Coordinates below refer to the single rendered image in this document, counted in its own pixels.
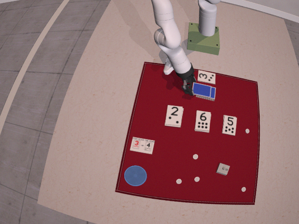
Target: green base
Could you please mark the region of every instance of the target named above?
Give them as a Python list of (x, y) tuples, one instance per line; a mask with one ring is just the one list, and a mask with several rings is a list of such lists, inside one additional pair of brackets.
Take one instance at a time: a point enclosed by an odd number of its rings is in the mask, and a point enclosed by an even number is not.
[(219, 27), (215, 28), (215, 34), (213, 36), (203, 36), (198, 30), (198, 23), (189, 22), (187, 49), (219, 55)]

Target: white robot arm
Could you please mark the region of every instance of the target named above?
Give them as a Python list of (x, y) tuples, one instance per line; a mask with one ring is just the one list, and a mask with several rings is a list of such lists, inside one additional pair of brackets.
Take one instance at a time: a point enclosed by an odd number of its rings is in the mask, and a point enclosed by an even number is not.
[[(217, 12), (217, 8), (213, 4), (219, 3), (220, 0), (208, 0), (212, 5), (205, 0), (198, 1), (204, 19), (202, 30), (203, 32), (207, 30), (208, 32), (206, 33), (211, 34), (211, 25), (215, 32), (215, 24), (213, 24), (214, 22), (210, 22), (209, 18), (211, 17), (210, 15), (212, 15), (212, 17), (215, 17), (214, 20), (216, 21), (216, 15), (213, 16), (213, 14)], [(184, 50), (180, 46), (181, 34), (174, 21), (172, 4), (170, 0), (151, 0), (151, 2), (154, 8), (156, 24), (161, 27), (155, 32), (154, 40), (158, 47), (167, 55), (164, 74), (168, 75), (175, 70), (176, 74), (183, 79), (184, 85), (182, 88), (184, 92), (193, 96), (194, 92), (192, 90), (192, 84), (193, 82), (196, 82), (194, 69)]]

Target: white card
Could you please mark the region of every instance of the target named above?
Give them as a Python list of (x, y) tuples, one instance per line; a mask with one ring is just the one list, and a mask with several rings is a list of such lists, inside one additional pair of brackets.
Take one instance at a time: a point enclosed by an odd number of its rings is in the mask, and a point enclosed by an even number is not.
[(198, 70), (197, 81), (204, 83), (216, 84), (216, 74), (208, 71)]
[(196, 111), (195, 131), (210, 132), (211, 112)]
[(225, 165), (223, 163), (219, 163), (219, 166), (218, 166), (218, 169), (217, 169), (216, 173), (227, 175), (229, 168), (230, 168), (230, 166)]
[(237, 118), (233, 116), (223, 115), (222, 134), (229, 134), (235, 136), (237, 128)]
[(154, 140), (133, 137), (130, 151), (153, 154)]
[(182, 106), (168, 105), (165, 126), (181, 127), (183, 111), (184, 109)]

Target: blue coaster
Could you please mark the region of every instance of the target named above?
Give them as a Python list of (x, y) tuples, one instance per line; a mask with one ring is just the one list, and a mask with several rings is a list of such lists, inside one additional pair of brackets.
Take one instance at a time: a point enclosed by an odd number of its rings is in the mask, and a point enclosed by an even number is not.
[(140, 166), (131, 166), (125, 171), (125, 180), (131, 186), (137, 187), (144, 184), (146, 178), (146, 172)]

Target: tile grout line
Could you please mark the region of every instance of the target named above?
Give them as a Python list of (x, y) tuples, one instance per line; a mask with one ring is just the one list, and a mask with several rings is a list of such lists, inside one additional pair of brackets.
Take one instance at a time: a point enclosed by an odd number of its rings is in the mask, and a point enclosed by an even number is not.
[(51, 17), (51, 19), (49, 20), (49, 22), (47, 23), (47, 25), (45, 26), (45, 28), (43, 29), (43, 31), (41, 32), (41, 34), (39, 35), (39, 37), (37, 38), (35, 44), (33, 45), (31, 51), (29, 52), (24, 64), (21, 67), (21, 70), (17, 76), (17, 78), (14, 81), (14, 85), (11, 88), (11, 91), (8, 95), (8, 98), (4, 104), (3, 110), (1, 112), (0, 115), (0, 135), (1, 132), (3, 130), (3, 126), (5, 123), (5, 120), (7, 118), (9, 109), (12, 105), (12, 102), (14, 100), (14, 97), (16, 95), (16, 92), (21, 84), (22, 79), (24, 78), (24, 75), (34, 57), (34, 55), (36, 54), (39, 46), (41, 45), (43, 39), (45, 38), (45, 36), (47, 35), (48, 31), (50, 30), (50, 28), (52, 27), (53, 23), (55, 22), (55, 20), (57, 19), (57, 17), (60, 15), (61, 11), (64, 9), (64, 7), (66, 6), (66, 4), (69, 2), (69, 0), (64, 0), (61, 5), (58, 7), (58, 9), (56, 10), (56, 12), (53, 14), (53, 16)]

